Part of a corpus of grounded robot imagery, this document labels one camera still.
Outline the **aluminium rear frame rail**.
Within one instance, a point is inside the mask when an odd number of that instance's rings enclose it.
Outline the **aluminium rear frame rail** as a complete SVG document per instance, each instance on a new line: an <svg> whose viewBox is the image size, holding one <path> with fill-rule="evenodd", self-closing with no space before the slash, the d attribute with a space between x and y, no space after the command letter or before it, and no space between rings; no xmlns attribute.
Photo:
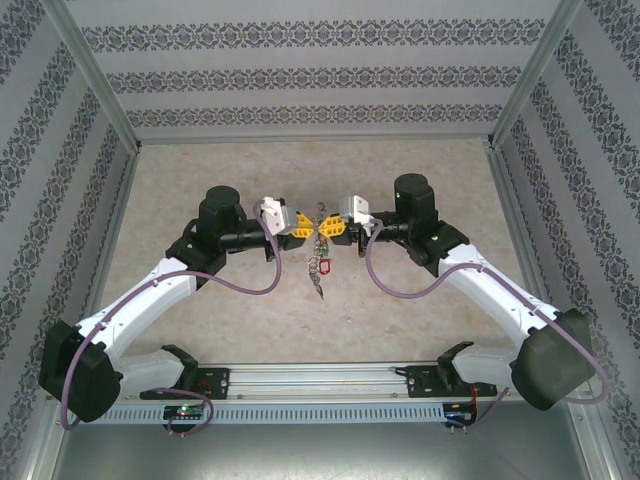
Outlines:
<svg viewBox="0 0 640 480"><path fill-rule="evenodd" d="M143 146L236 144L236 143L285 143L285 142L358 142L358 141L440 141L440 140L480 140L491 144L489 134L313 134L313 135L263 135L263 136L217 136L217 137L164 137L142 139Z"/></svg>

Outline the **grey metal sheet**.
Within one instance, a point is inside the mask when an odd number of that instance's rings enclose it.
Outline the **grey metal sheet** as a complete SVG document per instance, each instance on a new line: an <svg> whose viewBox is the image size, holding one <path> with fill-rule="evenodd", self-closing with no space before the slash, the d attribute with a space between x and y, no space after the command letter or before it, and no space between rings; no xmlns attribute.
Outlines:
<svg viewBox="0 0 640 480"><path fill-rule="evenodd" d="M563 419L502 414L468 434L436 424L84 426L48 448L36 480L609 480Z"/></svg>

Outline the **black mount plate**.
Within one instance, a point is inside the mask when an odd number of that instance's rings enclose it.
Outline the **black mount plate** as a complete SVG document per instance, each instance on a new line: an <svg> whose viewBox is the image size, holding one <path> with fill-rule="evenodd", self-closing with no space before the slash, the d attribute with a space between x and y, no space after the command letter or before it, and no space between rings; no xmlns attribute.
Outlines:
<svg viewBox="0 0 640 480"><path fill-rule="evenodd" d="M199 393L210 400L225 400L228 395L230 370L228 368L198 367L191 373L183 373L172 389ZM140 393L143 400L190 399L187 394L163 393L147 390Z"/></svg>
<svg viewBox="0 0 640 480"><path fill-rule="evenodd" d="M410 398L471 397L473 391L481 398L498 395L495 385L467 383L455 371L435 364L396 367L394 373L405 379Z"/></svg>

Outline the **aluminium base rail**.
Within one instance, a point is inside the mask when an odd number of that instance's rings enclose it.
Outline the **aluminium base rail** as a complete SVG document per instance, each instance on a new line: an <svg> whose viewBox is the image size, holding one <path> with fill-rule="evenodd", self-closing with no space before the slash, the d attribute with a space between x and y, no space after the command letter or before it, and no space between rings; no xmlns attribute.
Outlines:
<svg viewBox="0 0 640 480"><path fill-rule="evenodd" d="M310 364L203 364L199 367L228 368L230 383L226 401L429 400L466 402L471 397L410 398L406 381L396 367L435 364L407 363L310 363Z"/></svg>

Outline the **aluminium frame post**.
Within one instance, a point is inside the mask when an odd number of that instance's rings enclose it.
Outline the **aluminium frame post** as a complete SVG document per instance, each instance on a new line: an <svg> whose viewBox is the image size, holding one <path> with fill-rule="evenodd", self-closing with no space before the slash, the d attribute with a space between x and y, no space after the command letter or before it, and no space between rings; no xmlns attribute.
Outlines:
<svg viewBox="0 0 640 480"><path fill-rule="evenodd" d="M539 42L517 80L513 92L507 99L492 133L484 142L487 152L495 151L497 147L504 143L512 125L524 108L529 95L539 81L540 76L553 56L553 52L569 28L583 1L559 0L553 15L541 34Z"/></svg>
<svg viewBox="0 0 640 480"><path fill-rule="evenodd" d="M61 39L94 91L120 139L129 151L138 152L140 140L65 0L39 0Z"/></svg>

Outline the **metal key plate with rings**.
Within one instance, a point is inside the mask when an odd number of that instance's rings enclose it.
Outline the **metal key plate with rings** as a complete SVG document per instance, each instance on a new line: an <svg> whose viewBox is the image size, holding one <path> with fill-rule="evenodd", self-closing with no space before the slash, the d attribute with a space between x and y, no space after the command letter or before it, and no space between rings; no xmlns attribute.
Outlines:
<svg viewBox="0 0 640 480"><path fill-rule="evenodd" d="M327 207L323 202L317 204L317 213L313 220L314 236L312 256L308 259L308 276L320 299L324 299L324 291L321 285L320 263L324 259L326 237L320 232L320 227L325 220Z"/></svg>

